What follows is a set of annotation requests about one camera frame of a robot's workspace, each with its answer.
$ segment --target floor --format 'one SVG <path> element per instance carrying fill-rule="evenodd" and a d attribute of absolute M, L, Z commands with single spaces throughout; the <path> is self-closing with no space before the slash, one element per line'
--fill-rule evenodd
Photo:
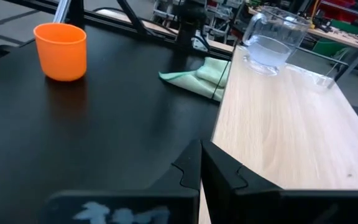
<path fill-rule="evenodd" d="M 127 1 L 138 16 L 148 19 L 152 17 L 154 0 Z M 115 0 L 85 0 L 87 10 L 99 7 L 119 8 L 119 5 Z M 52 19 L 53 15 L 51 14 L 0 0 L 0 45 L 17 46 L 31 40 L 33 39 L 33 28 L 38 24 L 50 22 Z M 332 68 L 327 60 L 299 51 L 295 52 L 288 62 L 320 74 L 327 74 Z M 355 74 L 343 77 L 338 85 L 350 103 L 358 106 L 358 77 Z"/>

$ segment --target orange cup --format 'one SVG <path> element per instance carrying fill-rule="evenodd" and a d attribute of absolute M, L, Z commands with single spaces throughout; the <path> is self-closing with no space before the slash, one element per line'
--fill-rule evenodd
<path fill-rule="evenodd" d="M 73 81 L 86 71 L 86 33 L 62 23 L 46 23 L 34 28 L 42 71 L 54 80 Z"/>

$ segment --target clear plastic pitcher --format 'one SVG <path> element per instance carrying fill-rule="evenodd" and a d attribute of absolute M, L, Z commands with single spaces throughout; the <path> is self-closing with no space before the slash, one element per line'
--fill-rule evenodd
<path fill-rule="evenodd" d="M 263 7 L 252 17 L 243 37 L 245 60 L 256 72 L 277 75 L 280 66 L 301 44 L 310 22 L 277 7 Z"/>

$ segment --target table leg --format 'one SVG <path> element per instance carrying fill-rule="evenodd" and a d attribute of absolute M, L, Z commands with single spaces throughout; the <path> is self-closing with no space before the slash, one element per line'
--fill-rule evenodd
<path fill-rule="evenodd" d="M 337 82 L 339 80 L 339 78 L 341 78 L 343 75 L 348 75 L 350 74 L 353 69 L 358 65 L 358 52 L 356 52 L 353 57 L 351 58 L 351 63 L 349 64 L 349 66 L 346 68 L 341 69 L 338 74 L 335 76 L 334 80 L 335 82 Z"/>

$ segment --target wooden table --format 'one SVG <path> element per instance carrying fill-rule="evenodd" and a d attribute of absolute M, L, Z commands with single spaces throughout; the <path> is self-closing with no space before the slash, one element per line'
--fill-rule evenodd
<path fill-rule="evenodd" d="M 263 76 L 244 54 L 234 52 L 213 142 L 284 189 L 358 189 L 358 117 L 339 87 L 293 65 Z"/>

